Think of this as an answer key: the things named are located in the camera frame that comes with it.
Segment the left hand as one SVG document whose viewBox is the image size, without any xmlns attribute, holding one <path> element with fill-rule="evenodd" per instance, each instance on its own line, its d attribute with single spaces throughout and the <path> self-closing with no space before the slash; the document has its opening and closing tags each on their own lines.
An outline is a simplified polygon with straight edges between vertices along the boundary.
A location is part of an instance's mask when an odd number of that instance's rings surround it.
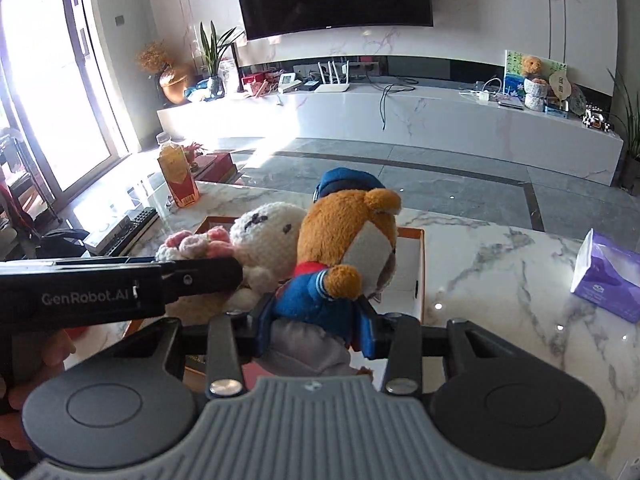
<svg viewBox="0 0 640 480">
<path fill-rule="evenodd" d="M 9 414 L 1 416 L 1 439 L 9 442 L 17 451 L 30 451 L 32 448 L 25 436 L 21 411 L 24 403 L 35 388 L 43 382 L 61 374 L 64 370 L 64 361 L 73 353 L 76 347 L 65 330 L 52 335 L 43 345 L 41 350 L 42 365 L 38 372 L 29 378 L 28 382 L 17 385 L 8 393 L 11 407 Z"/>
</svg>

